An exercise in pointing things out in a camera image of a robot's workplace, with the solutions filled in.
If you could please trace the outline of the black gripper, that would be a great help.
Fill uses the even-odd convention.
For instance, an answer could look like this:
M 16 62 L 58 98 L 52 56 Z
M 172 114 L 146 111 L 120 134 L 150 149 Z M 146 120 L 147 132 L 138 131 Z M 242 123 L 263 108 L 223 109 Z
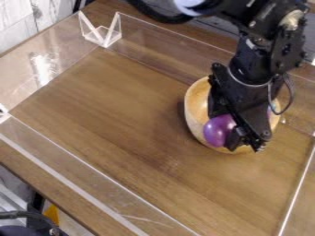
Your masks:
M 231 74 L 230 67 L 219 63 L 212 64 L 208 82 L 210 118 L 230 114 L 237 123 L 228 134 L 226 148 L 235 151 L 247 145 L 255 152 L 262 151 L 273 137 L 267 86 L 242 84 Z

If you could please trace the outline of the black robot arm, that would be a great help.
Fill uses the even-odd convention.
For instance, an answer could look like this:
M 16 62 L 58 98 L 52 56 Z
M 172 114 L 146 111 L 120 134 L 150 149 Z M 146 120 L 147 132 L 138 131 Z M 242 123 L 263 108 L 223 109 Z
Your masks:
M 212 64 L 208 116 L 230 117 L 224 148 L 259 151 L 273 138 L 270 114 L 282 88 L 295 93 L 289 72 L 306 60 L 307 0 L 174 0 L 190 17 L 216 16 L 238 28 L 241 40 L 228 65 Z

